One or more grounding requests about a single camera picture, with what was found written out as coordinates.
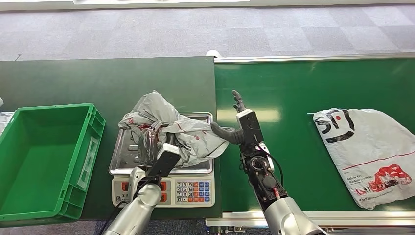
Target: green plastic crate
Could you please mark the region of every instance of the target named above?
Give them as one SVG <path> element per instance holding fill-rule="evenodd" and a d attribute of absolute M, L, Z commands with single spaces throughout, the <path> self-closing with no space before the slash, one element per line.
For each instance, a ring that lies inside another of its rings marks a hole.
<path fill-rule="evenodd" d="M 79 219 L 104 126 L 93 104 L 19 108 L 0 136 L 0 227 Z"/>

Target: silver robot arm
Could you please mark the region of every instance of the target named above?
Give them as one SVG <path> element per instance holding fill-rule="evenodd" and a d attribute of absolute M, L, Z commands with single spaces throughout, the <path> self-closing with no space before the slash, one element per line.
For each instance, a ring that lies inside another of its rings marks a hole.
<path fill-rule="evenodd" d="M 173 143 L 174 140 L 170 139 L 169 143 L 163 144 L 153 166 L 133 169 L 129 180 L 130 203 L 121 210 L 104 235 L 141 235 L 143 233 L 154 207 L 161 199 L 160 180 L 168 176 L 180 159 L 179 148 Z"/>
<path fill-rule="evenodd" d="M 212 130 L 218 136 L 232 144 L 239 145 L 240 157 L 244 172 L 253 187 L 258 203 L 262 208 L 268 227 L 273 235 L 317 235 L 327 233 L 313 223 L 298 207 L 293 198 L 274 176 L 273 158 L 268 152 L 261 128 L 254 111 L 246 109 L 240 94 L 233 90 L 232 94 L 237 110 L 236 120 L 240 129 L 225 130 L 212 123 Z"/>
<path fill-rule="evenodd" d="M 142 234 L 160 199 L 161 189 L 158 185 L 153 183 L 144 185 L 138 196 L 121 210 L 104 235 Z"/>

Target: flat plastic bag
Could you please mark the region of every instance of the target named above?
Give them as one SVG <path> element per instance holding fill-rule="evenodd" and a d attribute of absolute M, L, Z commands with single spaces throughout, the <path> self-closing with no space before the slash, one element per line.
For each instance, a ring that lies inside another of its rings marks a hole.
<path fill-rule="evenodd" d="M 166 143 L 166 133 L 174 133 L 181 154 L 176 167 L 189 167 L 219 157 L 229 144 L 214 134 L 208 123 L 180 115 L 157 91 L 144 95 L 118 126 L 132 133 L 153 128 L 159 148 Z"/>
<path fill-rule="evenodd" d="M 361 208 L 415 195 L 415 136 L 392 117 L 373 109 L 332 108 L 313 120 Z"/>

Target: digital scale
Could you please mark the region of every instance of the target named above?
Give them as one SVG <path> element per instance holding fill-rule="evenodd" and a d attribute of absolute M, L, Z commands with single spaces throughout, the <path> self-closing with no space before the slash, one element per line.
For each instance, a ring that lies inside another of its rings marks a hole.
<path fill-rule="evenodd" d="M 191 119 L 209 123 L 211 113 L 180 113 Z M 129 130 L 120 130 L 111 158 L 109 173 L 112 180 L 112 201 L 116 206 L 121 201 L 130 202 L 128 198 L 129 177 L 134 167 L 134 157 L 138 151 L 130 146 L 136 144 L 131 140 Z M 211 207 L 215 204 L 215 174 L 213 160 L 201 162 L 186 168 L 173 169 L 168 177 L 161 180 L 161 200 L 156 207 L 161 208 L 195 208 Z"/>

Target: floor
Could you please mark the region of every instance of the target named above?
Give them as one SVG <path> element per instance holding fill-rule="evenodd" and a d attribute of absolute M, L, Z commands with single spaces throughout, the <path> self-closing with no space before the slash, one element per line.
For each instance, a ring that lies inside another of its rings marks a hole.
<path fill-rule="evenodd" d="M 415 5 L 0 13 L 0 60 L 201 56 L 211 49 L 226 57 L 415 52 Z M 0 235 L 97 235 L 102 225 L 7 228 Z M 178 220 L 152 221 L 145 234 L 206 232 L 203 220 Z"/>

